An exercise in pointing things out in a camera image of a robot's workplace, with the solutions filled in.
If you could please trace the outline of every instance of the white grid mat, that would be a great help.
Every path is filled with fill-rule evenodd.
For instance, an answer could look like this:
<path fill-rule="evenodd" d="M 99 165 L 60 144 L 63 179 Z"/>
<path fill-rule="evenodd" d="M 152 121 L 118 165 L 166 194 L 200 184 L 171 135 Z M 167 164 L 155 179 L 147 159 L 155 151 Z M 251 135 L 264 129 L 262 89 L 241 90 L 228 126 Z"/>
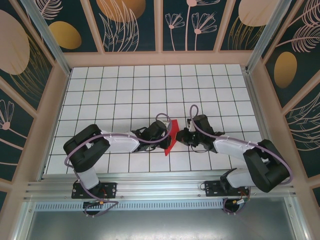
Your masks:
<path fill-rule="evenodd" d="M 189 108 L 199 107 L 215 132 L 261 141 L 254 111 L 238 64 L 77 67 L 59 117 L 45 174 L 72 174 L 64 165 L 64 143 L 90 124 L 125 133 L 148 127 L 158 113 L 186 127 Z M 195 151 L 203 150 L 199 146 Z M 106 153 L 97 173 L 227 170 L 244 168 L 236 158 L 196 153 L 177 142 L 168 156 L 163 149 Z"/>

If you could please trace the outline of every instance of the dark teal wallpaper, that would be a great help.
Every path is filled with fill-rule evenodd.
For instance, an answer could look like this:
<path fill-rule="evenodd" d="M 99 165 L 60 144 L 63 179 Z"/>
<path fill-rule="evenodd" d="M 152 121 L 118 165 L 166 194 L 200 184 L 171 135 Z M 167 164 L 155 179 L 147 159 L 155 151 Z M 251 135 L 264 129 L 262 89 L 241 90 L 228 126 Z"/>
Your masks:
<path fill-rule="evenodd" d="M 106 52 L 156 50 L 153 0 L 90 0 Z"/>
<path fill-rule="evenodd" d="M 52 65 L 8 1 L 0 3 L 0 77 L 38 108 Z"/>
<path fill-rule="evenodd" d="M 1 213 L 1 209 L 5 203 L 5 199 L 6 199 L 7 193 L 5 191 L 0 191 L 0 213 Z"/>
<path fill-rule="evenodd" d="M 0 89 L 0 178 L 12 180 L 33 120 Z"/>
<path fill-rule="evenodd" d="M 306 175 L 320 174 L 320 83 L 286 116 Z"/>
<path fill-rule="evenodd" d="M 270 39 L 268 45 L 265 47 L 265 50 L 264 50 L 263 53 L 262 53 L 262 58 L 264 58 L 265 55 L 267 54 L 267 52 L 268 52 L 271 44 L 274 42 L 276 36 L 278 35 L 280 29 L 282 28 L 284 22 L 286 21 L 288 15 L 290 14 L 290 12 L 291 12 L 292 8 L 294 7 L 294 5 L 296 4 L 296 2 L 297 2 L 297 0 L 292 0 L 292 1 L 291 1 L 290 6 L 289 6 L 288 10 L 286 11 L 286 13 L 285 13 L 282 21 L 280 22 L 277 30 L 276 30 L 275 33 L 273 34 L 273 36 L 272 36 L 272 38 Z"/>
<path fill-rule="evenodd" d="M 303 2 L 265 64 L 282 107 L 320 70 L 319 4 Z"/>
<path fill-rule="evenodd" d="M 164 0 L 163 51 L 212 51 L 225 0 Z"/>
<path fill-rule="evenodd" d="M 253 50 L 277 3 L 236 0 L 220 50 Z"/>
<path fill-rule="evenodd" d="M 318 206 L 320 208 L 320 187 L 314 188 L 313 189 L 313 194 L 314 194 L 316 202 L 318 203 Z"/>
<path fill-rule="evenodd" d="M 34 0 L 34 2 L 62 52 L 97 52 L 80 0 Z"/>

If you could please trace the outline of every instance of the line-drawn leaf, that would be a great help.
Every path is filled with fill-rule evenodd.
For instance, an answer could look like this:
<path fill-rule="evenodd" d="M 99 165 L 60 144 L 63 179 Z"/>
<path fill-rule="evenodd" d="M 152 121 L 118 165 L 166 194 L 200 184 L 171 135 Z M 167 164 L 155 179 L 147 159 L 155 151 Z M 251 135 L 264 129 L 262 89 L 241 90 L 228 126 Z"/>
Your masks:
<path fill-rule="evenodd" d="M 292 109 L 286 119 L 298 150 L 320 148 L 320 93 L 307 104 Z"/>
<path fill-rule="evenodd" d="M 61 0 L 34 0 L 34 2 L 42 17 L 47 20 L 53 20 L 63 8 Z"/>
<path fill-rule="evenodd" d="M 115 49 L 115 42 L 114 42 L 113 31 L 110 28 L 110 19 L 109 18 L 105 19 L 104 16 L 102 16 L 100 13 L 99 15 L 104 26 L 104 36 L 103 36 L 102 44 L 106 48 L 107 52 L 113 52 Z"/>
<path fill-rule="evenodd" d="M 320 25 L 300 27 L 290 42 L 295 52 L 310 53 L 320 43 Z"/>
<path fill-rule="evenodd" d="M 135 51 L 139 44 L 139 28 L 134 12 L 122 1 L 122 8 L 115 0 L 100 0 L 103 12 L 100 13 L 104 25 L 103 46 L 107 52 Z"/>
<path fill-rule="evenodd" d="M 320 22 L 320 0 L 308 0 L 301 18 L 304 24 L 309 27 L 318 25 Z"/>

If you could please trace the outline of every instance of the enclosure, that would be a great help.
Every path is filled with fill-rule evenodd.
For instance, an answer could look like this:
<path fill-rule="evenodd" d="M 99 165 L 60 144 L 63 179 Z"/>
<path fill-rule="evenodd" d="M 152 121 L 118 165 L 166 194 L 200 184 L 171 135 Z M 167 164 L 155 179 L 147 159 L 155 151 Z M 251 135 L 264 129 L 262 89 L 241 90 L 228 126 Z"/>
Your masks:
<path fill-rule="evenodd" d="M 319 0 L 2 1 L 1 237 L 318 239 L 319 19 Z M 235 196 L 202 184 L 244 161 L 178 141 L 168 155 L 106 152 L 94 169 L 119 204 L 86 218 L 64 144 L 91 124 L 127 133 L 159 113 L 182 130 L 191 105 L 215 132 L 271 140 L 293 181 L 253 186 L 228 215 Z"/>

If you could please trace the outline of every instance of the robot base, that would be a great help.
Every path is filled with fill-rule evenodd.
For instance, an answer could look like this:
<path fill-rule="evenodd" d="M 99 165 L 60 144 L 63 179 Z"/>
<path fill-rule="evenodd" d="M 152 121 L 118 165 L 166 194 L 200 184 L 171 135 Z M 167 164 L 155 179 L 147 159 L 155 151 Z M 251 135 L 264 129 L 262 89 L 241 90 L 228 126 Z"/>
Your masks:
<path fill-rule="evenodd" d="M 100 199 L 114 199 L 116 198 L 117 183 L 100 182 L 97 186 L 91 188 L 89 192 Z M 78 181 L 73 184 L 71 198 L 92 199 L 92 197 L 86 193 Z"/>
<path fill-rule="evenodd" d="M 204 183 L 204 191 L 207 197 L 229 197 L 229 196 L 241 196 L 241 192 L 246 195 L 249 194 L 249 189 L 245 187 L 233 188 L 230 187 L 228 190 L 224 190 L 221 186 L 221 181 L 205 181 Z"/>

